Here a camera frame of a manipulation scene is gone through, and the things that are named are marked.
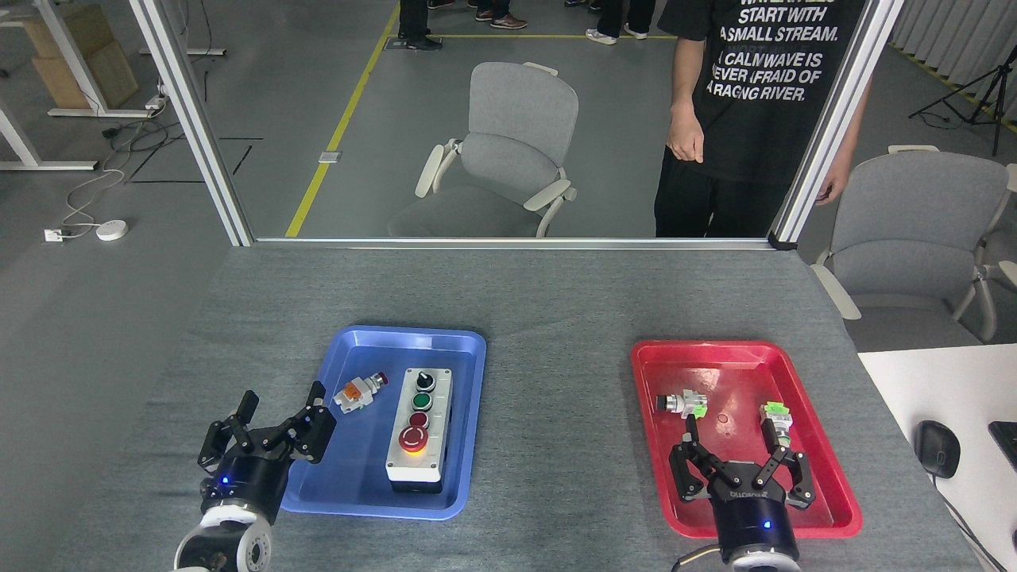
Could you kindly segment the person's right hand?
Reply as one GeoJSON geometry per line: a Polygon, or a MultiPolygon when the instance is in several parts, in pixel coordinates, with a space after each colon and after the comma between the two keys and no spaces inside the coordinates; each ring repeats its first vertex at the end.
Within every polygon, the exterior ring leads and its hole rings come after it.
{"type": "Polygon", "coordinates": [[[700,120],[691,101],[676,102],[671,108],[671,127],[666,145],[677,160],[702,164],[704,162],[704,140],[700,120]]]}

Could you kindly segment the person's left hand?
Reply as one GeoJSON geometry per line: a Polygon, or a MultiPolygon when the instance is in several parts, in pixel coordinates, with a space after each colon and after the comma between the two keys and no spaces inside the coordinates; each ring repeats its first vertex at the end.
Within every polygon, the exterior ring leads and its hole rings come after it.
{"type": "Polygon", "coordinates": [[[849,184],[850,172],[850,163],[832,163],[823,180],[823,184],[818,189],[814,205],[829,205],[829,203],[839,198],[847,184],[849,184]]]}

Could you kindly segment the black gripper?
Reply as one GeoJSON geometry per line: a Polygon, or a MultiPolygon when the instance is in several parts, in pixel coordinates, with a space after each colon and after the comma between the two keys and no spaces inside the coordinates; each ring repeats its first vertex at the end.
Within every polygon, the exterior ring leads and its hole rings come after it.
{"type": "Polygon", "coordinates": [[[270,428],[266,451],[280,450],[283,458],[268,459],[261,441],[247,428],[259,403],[254,391],[244,393],[236,412],[213,421],[201,445],[199,466],[217,470],[201,482],[201,512],[238,504],[274,524],[292,459],[317,464],[326,453],[337,420],[324,397],[326,388],[313,381],[303,409],[270,428]]]}
{"type": "Polygon", "coordinates": [[[682,441],[671,449],[671,472],[683,502],[709,497],[689,462],[710,482],[722,562],[729,567],[795,567],[799,549],[784,504],[786,493],[771,479],[779,465],[792,477],[786,503],[806,509],[816,500],[809,459],[791,449],[791,437],[782,419],[762,419],[760,430],[771,454],[762,468],[752,462],[723,462],[700,442],[697,420],[687,416],[682,441]],[[735,485],[735,477],[740,484],[735,485]]]}

